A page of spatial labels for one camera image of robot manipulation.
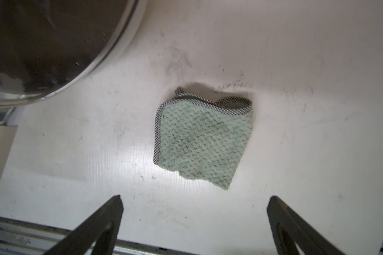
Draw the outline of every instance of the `washcloth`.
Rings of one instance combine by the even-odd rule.
[[[252,102],[175,93],[156,114],[154,164],[227,190],[251,135]]]

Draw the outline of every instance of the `textured fabric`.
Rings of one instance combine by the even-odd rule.
[[[228,189],[251,135],[251,101],[227,97],[212,103],[176,93],[156,115],[155,164]]]

